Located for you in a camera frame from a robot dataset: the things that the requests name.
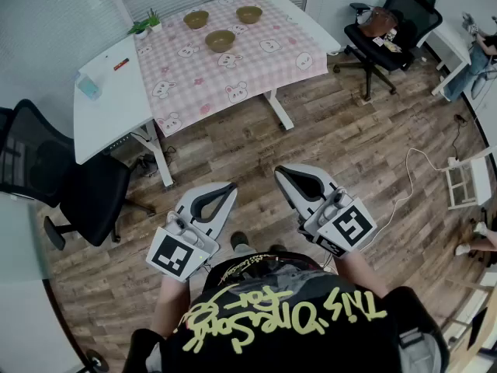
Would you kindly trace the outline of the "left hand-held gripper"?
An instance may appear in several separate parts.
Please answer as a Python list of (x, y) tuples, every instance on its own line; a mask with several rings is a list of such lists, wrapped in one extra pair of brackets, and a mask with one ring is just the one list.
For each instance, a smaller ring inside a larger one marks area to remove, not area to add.
[[(165, 226), (157, 228), (146, 262), (164, 275), (186, 282), (219, 250), (215, 239), (237, 194), (237, 185), (229, 182), (207, 183), (188, 190), (176, 205), (176, 211), (168, 213)], [(202, 218), (202, 209), (217, 198), (220, 200), (215, 209)]]

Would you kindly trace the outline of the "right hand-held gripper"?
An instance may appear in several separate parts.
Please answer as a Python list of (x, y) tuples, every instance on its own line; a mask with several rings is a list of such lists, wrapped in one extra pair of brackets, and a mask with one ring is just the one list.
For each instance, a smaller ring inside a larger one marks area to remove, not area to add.
[(279, 165), (275, 180), (301, 216), (299, 233), (334, 257), (343, 258), (355, 250), (377, 227), (361, 199), (352, 198), (317, 166)]

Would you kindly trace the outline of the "pink checked bear tablecloth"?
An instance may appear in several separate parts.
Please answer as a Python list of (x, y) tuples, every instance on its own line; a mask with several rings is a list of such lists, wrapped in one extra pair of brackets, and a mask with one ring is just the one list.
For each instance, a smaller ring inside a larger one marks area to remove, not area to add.
[[(257, 23), (236, 15), (257, 6)], [(235, 104), (295, 82), (327, 73), (318, 38), (300, 21), (305, 13), (289, 0), (214, 0), (200, 8), (207, 25), (191, 30), (180, 12), (164, 20), (162, 30), (136, 42), (137, 59), (152, 115), (165, 136)], [(230, 50), (215, 53), (207, 34), (230, 30)]]

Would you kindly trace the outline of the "person's black printed t-shirt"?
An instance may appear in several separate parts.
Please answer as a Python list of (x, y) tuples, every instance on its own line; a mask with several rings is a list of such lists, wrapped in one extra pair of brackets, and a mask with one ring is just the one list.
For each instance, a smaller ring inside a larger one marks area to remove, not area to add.
[(123, 373), (446, 373), (450, 352), (409, 287), (371, 290), (300, 253), (213, 267), (173, 333), (137, 329)]

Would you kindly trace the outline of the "leafy plant in round pot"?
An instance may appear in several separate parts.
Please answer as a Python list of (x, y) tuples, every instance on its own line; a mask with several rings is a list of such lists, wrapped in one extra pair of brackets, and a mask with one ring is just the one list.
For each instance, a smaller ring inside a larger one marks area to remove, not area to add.
[(129, 35), (133, 35), (138, 40), (143, 40), (148, 35), (148, 27), (148, 19), (143, 21), (136, 21), (127, 33)]

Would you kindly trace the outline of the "black mesh office chair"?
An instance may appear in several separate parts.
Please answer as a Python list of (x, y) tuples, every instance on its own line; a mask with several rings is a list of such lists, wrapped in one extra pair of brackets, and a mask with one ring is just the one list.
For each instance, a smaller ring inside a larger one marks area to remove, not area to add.
[[(381, 38), (397, 44), (402, 52), (392, 53), (384, 45), (379, 47), (373, 38), (366, 37), (358, 27), (357, 21), (344, 28), (344, 33), (351, 41), (345, 46), (344, 54), (353, 54), (356, 62), (338, 63), (333, 72), (338, 74), (343, 68), (359, 68), (366, 74), (366, 93), (363, 99), (371, 97), (372, 77), (377, 76), (385, 85), (390, 87), (390, 94), (397, 93), (395, 85), (381, 72), (381, 68), (388, 72), (396, 70), (407, 71), (419, 56), (419, 44), (423, 37), (435, 30), (443, 21), (443, 17), (435, 8), (436, 0), (386, 0), (380, 6), (391, 11), (398, 19), (398, 25)], [(350, 5), (357, 16), (374, 8), (363, 3)]]
[(0, 191), (60, 208), (66, 225), (43, 220), (57, 249), (65, 247), (68, 232), (79, 233), (95, 247), (106, 238), (120, 242), (116, 222), (125, 206), (154, 216), (154, 209), (127, 199), (130, 176), (130, 168), (111, 155), (98, 154), (78, 164), (73, 139), (30, 100), (20, 100), (12, 110), (0, 107)]

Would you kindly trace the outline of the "white desk leg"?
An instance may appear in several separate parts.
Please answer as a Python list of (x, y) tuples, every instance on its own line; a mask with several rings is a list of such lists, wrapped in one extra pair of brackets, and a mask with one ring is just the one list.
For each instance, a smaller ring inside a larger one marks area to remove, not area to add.
[(174, 181), (169, 172), (168, 164), (165, 160), (165, 154), (158, 138), (158, 133), (155, 129), (153, 120), (148, 121), (146, 124), (139, 126), (131, 131), (131, 136), (139, 141), (145, 148), (147, 148), (153, 156), (158, 166), (158, 172), (162, 178), (165, 187), (170, 187)]
[(286, 110), (280, 104), (279, 100), (277, 99), (276, 92), (277, 90), (273, 89), (268, 92), (265, 92), (263, 95), (266, 98), (267, 102), (270, 104), (271, 108), (273, 109), (278, 119), (280, 120), (280, 126), (284, 130), (288, 131), (294, 128), (294, 123), (288, 116)]

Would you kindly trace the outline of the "clear water bottle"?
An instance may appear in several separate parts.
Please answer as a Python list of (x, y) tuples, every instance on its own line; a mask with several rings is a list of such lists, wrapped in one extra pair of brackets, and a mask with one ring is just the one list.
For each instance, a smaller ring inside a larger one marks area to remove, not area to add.
[(95, 101), (101, 96), (101, 89), (86, 73), (77, 73), (75, 85), (90, 100)]

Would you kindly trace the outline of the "black power adapter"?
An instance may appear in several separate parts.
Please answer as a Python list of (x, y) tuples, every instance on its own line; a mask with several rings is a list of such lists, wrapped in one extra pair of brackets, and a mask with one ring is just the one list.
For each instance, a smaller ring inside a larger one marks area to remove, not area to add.
[(145, 154), (137, 158), (137, 172), (140, 176), (151, 177), (156, 171), (157, 164), (153, 155)]

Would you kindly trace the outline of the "white side desk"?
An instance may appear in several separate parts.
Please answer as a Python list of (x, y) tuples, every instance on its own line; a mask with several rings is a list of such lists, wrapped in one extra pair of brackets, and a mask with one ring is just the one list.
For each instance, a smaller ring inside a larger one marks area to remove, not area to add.
[(471, 65), (471, 57), (467, 42), (447, 21), (443, 21), (435, 30), (427, 37), (426, 42), (430, 45), (434, 42), (435, 45), (442, 44), (454, 57), (457, 57), (459, 63), (450, 73), (440, 81), (440, 83), (431, 91), (435, 96), (440, 93), (446, 85), (450, 83), (464, 68)]

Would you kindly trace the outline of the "brown bowl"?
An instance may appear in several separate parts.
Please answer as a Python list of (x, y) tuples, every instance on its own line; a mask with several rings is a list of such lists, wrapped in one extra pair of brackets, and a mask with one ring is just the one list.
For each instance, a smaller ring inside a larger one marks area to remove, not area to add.
[(216, 30), (206, 35), (205, 44), (215, 53), (230, 50), (235, 41), (235, 34), (230, 30)]
[(207, 25), (208, 18), (209, 18), (209, 12), (204, 10), (199, 10), (186, 14), (183, 18), (183, 22), (191, 30), (198, 30)]
[(236, 15), (244, 24), (257, 23), (262, 16), (262, 9), (257, 6), (242, 6), (236, 10)]

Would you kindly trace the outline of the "brown bag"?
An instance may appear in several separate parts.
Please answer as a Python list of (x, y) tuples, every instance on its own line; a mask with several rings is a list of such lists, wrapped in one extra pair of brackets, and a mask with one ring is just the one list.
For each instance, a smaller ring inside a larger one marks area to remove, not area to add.
[(382, 37), (398, 25), (397, 17), (388, 9), (374, 7), (356, 18), (361, 32), (370, 38)]

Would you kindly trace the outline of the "person's right forearm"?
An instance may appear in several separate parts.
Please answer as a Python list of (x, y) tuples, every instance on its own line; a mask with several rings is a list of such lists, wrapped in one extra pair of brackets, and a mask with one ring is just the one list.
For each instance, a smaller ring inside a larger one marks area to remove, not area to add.
[(334, 257), (333, 260), (338, 274), (348, 281), (371, 290), (380, 298), (388, 294), (389, 290), (385, 282), (359, 250), (355, 249), (347, 253), (343, 258)]

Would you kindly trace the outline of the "person's left forearm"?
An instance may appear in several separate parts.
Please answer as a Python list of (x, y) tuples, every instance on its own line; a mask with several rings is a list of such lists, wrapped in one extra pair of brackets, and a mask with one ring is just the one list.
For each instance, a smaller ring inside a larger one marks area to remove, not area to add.
[(189, 282), (181, 282), (164, 275), (151, 321), (151, 330), (164, 338), (169, 337), (189, 310), (189, 305)]

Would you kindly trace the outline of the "black tripod stand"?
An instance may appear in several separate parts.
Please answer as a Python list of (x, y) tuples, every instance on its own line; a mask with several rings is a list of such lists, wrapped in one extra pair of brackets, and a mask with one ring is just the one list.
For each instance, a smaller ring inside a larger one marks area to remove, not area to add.
[(88, 360), (88, 373), (109, 373), (109, 365), (105, 358), (97, 351), (89, 349), (85, 352)]

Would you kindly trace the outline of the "white rack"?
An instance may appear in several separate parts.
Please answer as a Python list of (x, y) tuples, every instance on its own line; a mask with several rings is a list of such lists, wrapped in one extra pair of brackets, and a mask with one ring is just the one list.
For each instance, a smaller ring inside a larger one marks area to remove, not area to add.
[[(449, 190), (450, 205), (449, 210), (455, 210), (464, 207), (482, 206), (492, 195), (490, 177), (485, 158), (497, 152), (497, 145), (487, 147), (476, 155), (459, 161), (455, 168), (446, 167), (442, 172), (446, 174), (447, 185)], [(459, 183), (453, 183), (451, 173), (458, 171), (461, 176)], [(464, 199), (457, 203), (454, 191), (462, 188)]]

